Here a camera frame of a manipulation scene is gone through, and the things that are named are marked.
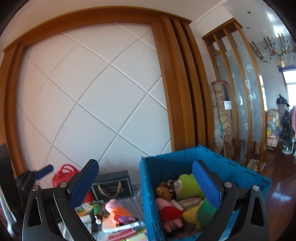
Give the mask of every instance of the diamond pattern wall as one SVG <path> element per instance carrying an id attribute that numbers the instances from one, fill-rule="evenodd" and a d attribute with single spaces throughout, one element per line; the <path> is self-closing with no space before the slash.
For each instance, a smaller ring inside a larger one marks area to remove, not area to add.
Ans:
<path id="1" fill-rule="evenodd" d="M 139 183 L 142 156 L 171 152 L 168 115 L 149 25 L 77 28 L 45 39 L 23 58 L 17 125 L 26 165 L 55 172 L 98 160 Z M 48 175 L 39 182 L 51 186 Z"/>

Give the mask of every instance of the brown teddy bear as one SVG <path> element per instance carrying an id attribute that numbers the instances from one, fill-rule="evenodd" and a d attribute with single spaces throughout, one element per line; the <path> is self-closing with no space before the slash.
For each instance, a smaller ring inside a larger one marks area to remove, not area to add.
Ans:
<path id="1" fill-rule="evenodd" d="M 155 190 L 156 198 L 160 197 L 168 202 L 176 198 L 176 193 L 173 190 L 172 182 L 161 182 Z"/>

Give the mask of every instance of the blue storage bin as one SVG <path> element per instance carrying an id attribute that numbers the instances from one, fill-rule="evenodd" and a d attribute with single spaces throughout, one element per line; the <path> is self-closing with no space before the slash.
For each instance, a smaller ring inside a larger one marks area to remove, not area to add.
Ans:
<path id="1" fill-rule="evenodd" d="M 257 185 L 261 189 L 263 198 L 266 198 L 271 187 L 270 178 L 260 176 L 257 172 L 244 168 L 201 145 L 173 153 L 142 157 L 140 162 L 141 187 L 149 241 L 165 240 L 154 198 L 154 190 L 162 181 L 173 179 L 174 174 L 192 173 L 192 164 L 198 159 L 202 160 L 222 181 L 229 181 L 242 188 Z M 237 215 L 238 211 L 232 214 L 220 240 L 225 240 L 229 236 Z M 195 236 L 182 239 L 182 241 L 195 241 L 200 234 L 201 232 Z"/>

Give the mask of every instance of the red plush toy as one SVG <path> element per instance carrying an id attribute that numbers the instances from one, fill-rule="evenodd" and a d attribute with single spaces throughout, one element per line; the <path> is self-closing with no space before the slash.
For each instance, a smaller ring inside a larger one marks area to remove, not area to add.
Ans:
<path id="1" fill-rule="evenodd" d="M 175 208 L 170 202 L 162 198 L 157 198 L 156 204 L 159 210 L 159 216 L 164 230 L 170 233 L 173 230 L 176 230 L 183 226 L 183 211 Z"/>

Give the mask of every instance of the red bag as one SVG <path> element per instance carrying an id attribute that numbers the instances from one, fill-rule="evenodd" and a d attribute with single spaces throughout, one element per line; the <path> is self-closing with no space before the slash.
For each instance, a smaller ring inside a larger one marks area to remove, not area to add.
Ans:
<path id="1" fill-rule="evenodd" d="M 70 164 L 65 164 L 60 167 L 58 172 L 53 176 L 52 178 L 52 186 L 56 187 L 58 186 L 61 182 L 69 182 L 70 179 L 74 176 L 74 174 L 80 172 L 77 170 L 76 167 L 70 165 Z M 85 196 L 85 199 L 83 202 L 92 202 L 94 200 L 93 194 L 89 190 L 87 195 Z"/>

